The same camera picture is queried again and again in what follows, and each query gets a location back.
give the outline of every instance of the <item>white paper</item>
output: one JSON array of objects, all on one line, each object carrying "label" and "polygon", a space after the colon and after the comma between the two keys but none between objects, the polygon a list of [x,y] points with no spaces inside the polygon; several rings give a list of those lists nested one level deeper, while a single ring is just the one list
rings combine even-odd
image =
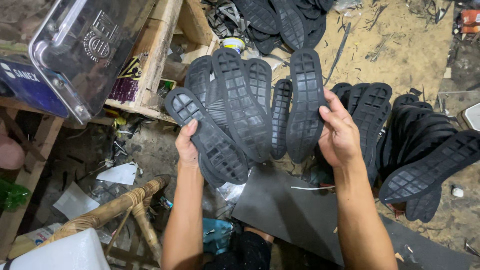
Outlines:
[{"label": "white paper", "polygon": [[87,196],[75,182],[72,182],[60,199],[53,205],[70,220],[90,212],[98,206],[100,204]]},{"label": "white paper", "polygon": [[120,184],[133,184],[137,173],[135,162],[125,163],[120,166],[110,168],[97,175],[98,180],[110,181]]}]

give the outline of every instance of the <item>hand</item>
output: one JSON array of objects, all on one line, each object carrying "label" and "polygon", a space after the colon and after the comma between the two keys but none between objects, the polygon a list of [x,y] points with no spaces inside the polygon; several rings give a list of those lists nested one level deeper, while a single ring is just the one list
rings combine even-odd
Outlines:
[{"label": "hand", "polygon": [[195,133],[198,127],[196,119],[191,120],[180,130],[180,134],[175,141],[175,146],[179,152],[179,163],[183,166],[198,167],[198,150],[197,147],[190,140],[190,137]]},{"label": "hand", "polygon": [[320,115],[325,120],[318,140],[323,156],[333,168],[347,166],[359,159],[363,162],[357,125],[332,91],[324,89],[324,96],[332,110],[326,106],[319,108]]}]

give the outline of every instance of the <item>left hand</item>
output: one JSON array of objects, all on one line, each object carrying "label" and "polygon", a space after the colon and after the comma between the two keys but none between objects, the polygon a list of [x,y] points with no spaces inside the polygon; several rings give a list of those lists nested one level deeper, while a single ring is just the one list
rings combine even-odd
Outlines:
[{"label": "left hand", "polygon": [[195,133],[198,127],[196,119],[191,120],[180,130],[180,134],[175,141],[175,146],[179,152],[179,163],[183,166],[198,167],[198,150],[197,147],[190,140],[190,137]]}]

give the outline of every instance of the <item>wooden crate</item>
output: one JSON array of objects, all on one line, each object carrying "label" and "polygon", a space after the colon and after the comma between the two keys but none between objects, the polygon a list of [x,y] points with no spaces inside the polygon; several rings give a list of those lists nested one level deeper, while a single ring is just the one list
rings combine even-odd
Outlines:
[{"label": "wooden crate", "polygon": [[[174,34],[187,44],[181,63],[166,60]],[[156,93],[160,80],[182,85],[190,63],[218,47],[219,39],[208,25],[200,0],[158,0],[105,104],[174,123],[160,111],[162,100]]]}]

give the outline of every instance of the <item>screw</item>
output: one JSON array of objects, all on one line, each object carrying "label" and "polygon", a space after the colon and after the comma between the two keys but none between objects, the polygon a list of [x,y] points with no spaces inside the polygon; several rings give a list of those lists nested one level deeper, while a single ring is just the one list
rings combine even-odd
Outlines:
[{"label": "screw", "polygon": [[53,79],[53,84],[57,87],[63,87],[63,82],[59,79]]}]

